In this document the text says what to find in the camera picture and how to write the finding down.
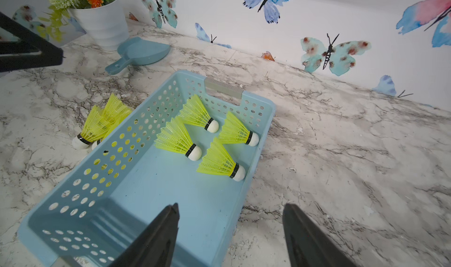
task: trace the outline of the yellow shuttlecock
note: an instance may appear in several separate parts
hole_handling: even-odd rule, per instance
[[[110,126],[110,129],[108,129],[108,132],[105,134],[105,136],[103,136],[102,139],[99,139],[99,140],[93,142],[92,149],[97,148],[97,146],[100,144],[100,142],[103,141],[103,140],[105,140],[105,138],[108,137],[108,136],[111,134],[111,132],[113,132],[113,130],[116,129],[117,126],[119,126],[119,124],[121,124],[122,121],[124,121],[124,120],[128,117],[128,115],[129,115],[130,113],[131,113],[131,112],[125,112],[125,113],[123,113],[120,117],[118,117],[118,118],[116,119],[116,122],[113,123],[113,124]]]
[[[119,100],[116,95],[111,93],[108,102],[106,102],[105,109],[103,110],[102,116],[111,123],[114,123],[118,118],[122,117],[124,114],[130,114],[132,110],[124,105],[121,100]]]
[[[260,138],[256,133],[247,130],[233,113],[228,112],[226,120],[224,121],[224,126],[219,133],[219,140],[223,144],[245,143],[246,145],[254,147],[258,144]]]
[[[179,116],[182,118],[183,123],[203,127],[210,133],[216,133],[219,129],[218,122],[208,114],[205,106],[196,94],[186,101]]]
[[[192,161],[196,161],[202,156],[202,150],[193,143],[185,125],[178,116],[167,122],[166,127],[161,129],[161,133],[157,134],[156,138],[156,148],[183,153]]]
[[[89,112],[82,133],[72,139],[72,146],[76,149],[84,149],[105,136],[111,123],[102,116],[102,110],[93,106]]]
[[[210,148],[206,150],[206,155],[202,158],[197,172],[229,176],[235,181],[243,180],[246,175],[245,169],[233,161],[221,141],[216,137],[210,144]]]

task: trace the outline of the basket hole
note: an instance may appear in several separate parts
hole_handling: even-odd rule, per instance
[[[58,207],[58,203],[57,202],[54,202],[54,203],[52,203],[50,206],[49,206],[49,210],[54,210],[55,208],[57,208]]]
[[[63,206],[63,207],[61,208],[61,210],[59,211],[59,213],[64,213],[64,212],[66,212],[68,209],[69,209],[69,206],[68,206],[68,205]]]

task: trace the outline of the butterfly antenna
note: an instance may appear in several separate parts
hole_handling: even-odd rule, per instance
[[[332,41],[331,45],[333,45],[335,43],[335,40],[338,38],[338,35],[337,35],[337,37],[335,37],[334,41]]]

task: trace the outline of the green leaf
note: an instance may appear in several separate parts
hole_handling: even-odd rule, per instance
[[[61,12],[63,13],[63,16],[65,16],[68,19],[70,19],[70,15],[69,15],[69,12],[67,10],[62,10]]]

